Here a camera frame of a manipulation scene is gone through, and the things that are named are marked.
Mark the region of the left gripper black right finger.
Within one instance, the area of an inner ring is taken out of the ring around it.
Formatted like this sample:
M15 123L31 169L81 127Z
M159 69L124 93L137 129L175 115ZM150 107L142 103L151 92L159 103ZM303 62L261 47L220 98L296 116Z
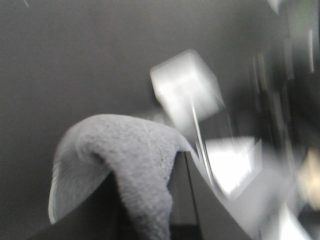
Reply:
M172 196L173 240L248 240L250 237L219 202L190 152L178 152L168 183Z

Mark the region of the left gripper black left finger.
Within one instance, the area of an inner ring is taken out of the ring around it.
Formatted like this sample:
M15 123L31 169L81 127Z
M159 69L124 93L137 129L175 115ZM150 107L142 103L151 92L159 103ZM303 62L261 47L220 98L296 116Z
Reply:
M111 173L83 203L31 240L135 240L137 233Z

